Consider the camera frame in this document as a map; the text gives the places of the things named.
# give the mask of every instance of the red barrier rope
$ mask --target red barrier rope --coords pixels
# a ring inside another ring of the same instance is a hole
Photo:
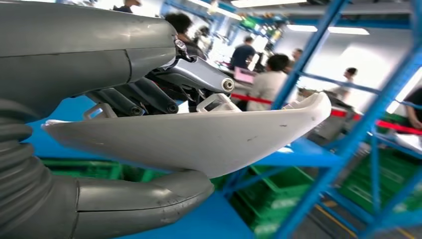
[[[234,97],[234,98],[238,98],[242,101],[255,101],[255,102],[268,104],[268,105],[272,104],[272,101],[260,99],[260,98],[255,98],[255,97],[250,97],[250,96],[244,96],[244,95],[239,95],[239,94],[231,94],[231,96]],[[331,116],[346,117],[346,112],[338,111],[338,110],[332,110]],[[354,120],[360,120],[360,118],[361,118],[360,115],[355,115],[353,117]],[[405,126],[397,125],[397,124],[394,124],[394,123],[385,122],[385,121],[382,121],[382,120],[377,121],[377,126],[382,127],[382,128],[392,128],[392,129],[395,129],[395,130],[401,131],[401,132],[422,135],[422,130],[410,128],[410,127],[405,127]]]

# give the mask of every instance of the fluorescent light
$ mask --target fluorescent light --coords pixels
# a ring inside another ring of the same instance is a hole
[[[206,7],[206,8],[211,8],[211,4],[206,3],[204,1],[201,1],[201,0],[188,0],[188,1],[193,2],[195,4],[198,4],[200,6]],[[239,21],[242,20],[242,18],[239,15],[237,15],[233,12],[229,12],[229,11],[221,9],[221,8],[217,8],[215,11],[218,12],[218,13],[221,13],[223,15],[226,15],[228,17],[234,18],[236,20],[239,20]]]
[[[300,3],[307,2],[307,0],[236,0],[231,1],[235,7],[254,7],[254,6],[270,6],[270,5],[281,5],[281,4],[291,4],[291,3]]]
[[[369,32],[363,28],[331,26],[328,28],[328,30],[330,33],[369,35]]]
[[[308,26],[308,25],[287,25],[287,28],[293,31],[308,31],[308,32],[315,32],[318,30],[315,26]],[[331,26],[328,28],[328,30],[330,33],[369,35],[369,32],[363,28]]]
[[[306,25],[287,25],[287,28],[293,31],[310,31],[314,32],[318,29],[314,26],[306,26]]]

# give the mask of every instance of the blue table surface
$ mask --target blue table surface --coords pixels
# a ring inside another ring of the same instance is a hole
[[[219,192],[175,224],[118,239],[253,239],[252,231]]]
[[[27,141],[34,145],[35,154],[44,158],[103,159],[102,156],[64,148],[41,129],[41,125],[50,119],[64,121],[82,120],[82,114],[94,105],[94,102],[85,96],[65,99],[49,118],[29,124],[33,127],[33,134]],[[324,167],[333,166],[338,162],[339,158],[334,154],[305,138],[299,138],[290,145],[258,161],[256,164]]]
[[[335,154],[301,137],[255,165],[330,167],[340,163],[340,160]]]

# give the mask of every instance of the floor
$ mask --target floor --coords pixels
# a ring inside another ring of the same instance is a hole
[[[347,217],[356,227],[362,227],[346,210],[334,202],[326,204]],[[239,218],[226,199],[214,193],[200,207],[177,223],[144,233],[118,239],[253,239],[254,235]],[[314,208],[293,235],[293,239],[353,239],[356,236],[333,219],[321,208]],[[376,235],[374,239],[422,239],[422,227],[395,230]]]

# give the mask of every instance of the man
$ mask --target man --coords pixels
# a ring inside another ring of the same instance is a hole
[[[177,38],[184,42],[189,55],[198,56],[206,60],[204,53],[186,35],[192,25],[191,19],[183,13],[170,13],[164,17],[176,30]]]
[[[422,106],[422,88],[417,89],[404,100],[417,106]],[[406,106],[408,122],[404,126],[422,129],[422,110]]]
[[[288,66],[289,62],[289,57],[286,55],[274,55],[270,57],[267,61],[267,72],[255,77],[249,96],[274,101],[287,80],[287,74],[283,70]],[[287,103],[295,101],[297,94],[298,89],[295,87],[288,97]],[[249,101],[247,106],[248,111],[268,111],[270,108],[271,106],[269,104],[254,101]]]
[[[253,38],[248,36],[245,38],[244,44],[237,47],[231,57],[231,70],[235,67],[247,69],[249,62],[255,55],[255,49],[252,47]]]
[[[289,74],[292,70],[293,70],[293,66],[294,64],[299,60],[299,58],[302,56],[303,50],[296,48],[293,52],[292,52],[292,57],[293,60],[290,61],[289,65],[286,67],[286,69],[284,70],[284,72],[286,74]]]
[[[346,78],[347,82],[353,83],[353,78],[357,74],[357,69],[354,67],[347,68],[344,72],[343,76]],[[350,93],[350,87],[347,86],[339,86],[330,91],[334,94],[334,96],[343,101]]]
[[[141,0],[124,0],[124,5],[121,7],[114,6],[114,11],[121,11],[126,13],[133,13],[130,9],[131,6],[141,6]]]

